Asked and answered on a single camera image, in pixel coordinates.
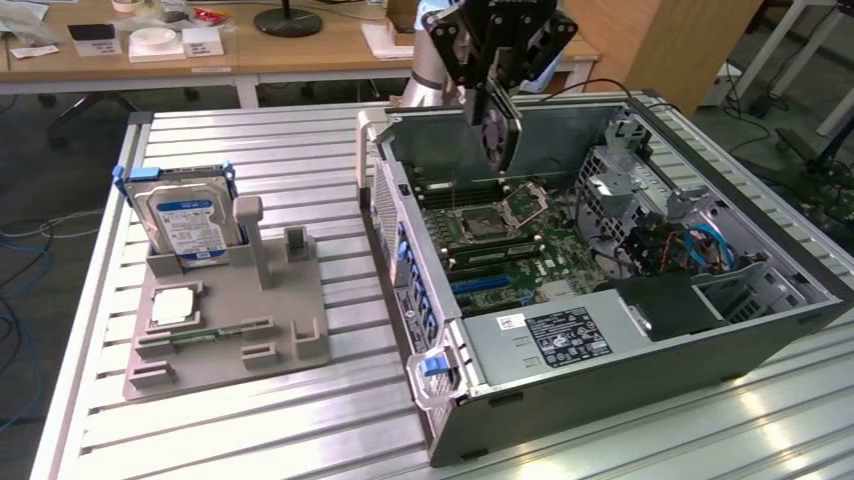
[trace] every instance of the roll of tape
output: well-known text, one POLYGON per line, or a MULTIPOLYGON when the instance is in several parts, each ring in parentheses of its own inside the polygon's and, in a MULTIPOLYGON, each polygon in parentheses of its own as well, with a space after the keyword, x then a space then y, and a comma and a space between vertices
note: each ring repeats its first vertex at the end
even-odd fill
POLYGON ((143 6, 146 0, 113 0, 113 8, 117 12, 133 13, 143 6))

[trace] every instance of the aluminum extrusion table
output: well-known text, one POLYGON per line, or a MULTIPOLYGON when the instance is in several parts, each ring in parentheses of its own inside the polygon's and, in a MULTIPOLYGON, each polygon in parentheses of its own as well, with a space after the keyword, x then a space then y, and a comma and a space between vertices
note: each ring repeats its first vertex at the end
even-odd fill
MULTIPOLYGON (((163 400, 125 401, 147 240, 114 191, 33 478, 852 478, 851 318, 736 381, 466 464, 428 466, 357 204, 355 115, 378 106, 165 113, 129 127, 122 165, 230 160, 241 192, 265 200, 265 235, 307 225, 319 240, 334 363, 163 400)), ((661 116, 854 283, 852 258, 678 113, 661 116)), ((697 182, 682 161, 653 146, 653 161, 677 183, 697 182)))

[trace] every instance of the sticker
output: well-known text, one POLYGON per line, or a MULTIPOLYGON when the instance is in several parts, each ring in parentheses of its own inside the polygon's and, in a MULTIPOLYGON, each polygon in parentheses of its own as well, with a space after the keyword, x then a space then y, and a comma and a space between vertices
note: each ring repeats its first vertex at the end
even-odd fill
POLYGON ((550 367, 564 367, 612 352, 586 308, 528 319, 529 330, 550 367))
POLYGON ((30 58, 41 57, 42 55, 47 55, 50 53, 57 53, 59 52, 59 48, 57 48, 55 45, 35 48, 10 48, 10 52, 13 52, 15 58, 30 58))
POLYGON ((496 320, 498 320, 498 326, 502 330, 525 327, 525 314, 522 313, 514 313, 513 315, 497 317, 496 320))
POLYGON ((508 255, 518 255, 521 253, 533 252, 537 248, 537 245, 520 245, 518 247, 512 247, 508 249, 508 255))
POLYGON ((489 255, 481 255, 478 257, 472 257, 469 259, 469 262, 482 262, 484 260, 493 260, 497 258, 505 258, 506 253, 505 252, 500 252, 500 253, 490 253, 489 255))
POLYGON ((230 73, 231 67, 194 67, 193 73, 230 73))
POLYGON ((226 253, 226 239, 219 225, 211 221, 217 209, 211 200, 158 204, 158 215, 175 253, 198 260, 226 253))

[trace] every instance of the robotic arm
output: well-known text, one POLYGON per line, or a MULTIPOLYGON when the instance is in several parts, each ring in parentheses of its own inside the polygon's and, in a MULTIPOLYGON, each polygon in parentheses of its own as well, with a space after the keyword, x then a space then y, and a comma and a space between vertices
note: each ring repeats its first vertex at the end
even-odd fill
POLYGON ((493 167, 505 171, 522 134, 510 92, 540 78, 578 25, 557 0, 460 0, 426 14, 422 23, 449 75, 466 89, 466 121, 493 167))

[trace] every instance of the motherboard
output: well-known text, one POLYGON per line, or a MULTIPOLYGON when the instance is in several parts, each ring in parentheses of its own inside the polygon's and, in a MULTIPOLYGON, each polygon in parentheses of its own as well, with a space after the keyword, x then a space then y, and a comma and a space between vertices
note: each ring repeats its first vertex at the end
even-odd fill
POLYGON ((574 228, 565 189, 532 177, 417 191, 466 317, 588 294, 608 281, 574 228))

